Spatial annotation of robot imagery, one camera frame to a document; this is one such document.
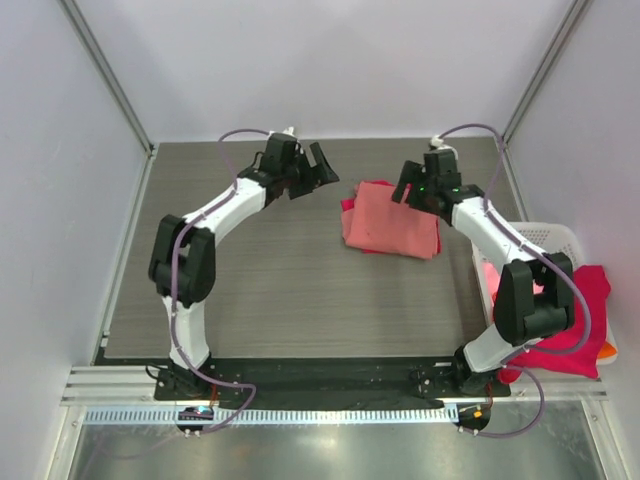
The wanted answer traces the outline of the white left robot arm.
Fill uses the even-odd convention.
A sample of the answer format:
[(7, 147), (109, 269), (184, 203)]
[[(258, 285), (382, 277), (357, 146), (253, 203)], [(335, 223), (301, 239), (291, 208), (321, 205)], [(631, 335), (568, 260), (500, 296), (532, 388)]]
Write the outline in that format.
[(296, 199), (338, 180), (319, 143), (303, 147), (291, 129), (269, 132), (264, 149), (223, 193), (184, 216), (161, 219), (148, 276), (167, 312), (171, 348), (156, 376), (156, 399), (200, 399), (213, 387), (205, 302), (220, 242), (282, 195)]

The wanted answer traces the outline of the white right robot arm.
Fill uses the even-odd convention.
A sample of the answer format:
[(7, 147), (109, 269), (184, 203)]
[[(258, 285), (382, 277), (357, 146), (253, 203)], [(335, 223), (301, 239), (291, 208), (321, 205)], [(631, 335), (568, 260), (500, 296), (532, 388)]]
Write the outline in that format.
[(457, 153), (437, 148), (421, 163), (407, 161), (391, 196), (433, 214), (465, 235), (498, 271), (493, 321), (452, 357), (455, 392), (480, 395), (509, 360), (575, 323), (573, 265), (521, 235), (474, 184), (463, 184)]

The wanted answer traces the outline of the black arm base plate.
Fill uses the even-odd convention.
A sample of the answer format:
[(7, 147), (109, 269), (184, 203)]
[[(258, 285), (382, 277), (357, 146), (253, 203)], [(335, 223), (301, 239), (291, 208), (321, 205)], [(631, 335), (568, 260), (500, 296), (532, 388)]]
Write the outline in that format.
[[(156, 383), (160, 368), (146, 372)], [(466, 426), (484, 428), (495, 398), (510, 395), (498, 376), (480, 395), (454, 391), (452, 357), (267, 358), (211, 360), (213, 387), (188, 407), (232, 410), (382, 411), (440, 409), (456, 399), (469, 407), (479, 400), (479, 414), (458, 412)]]

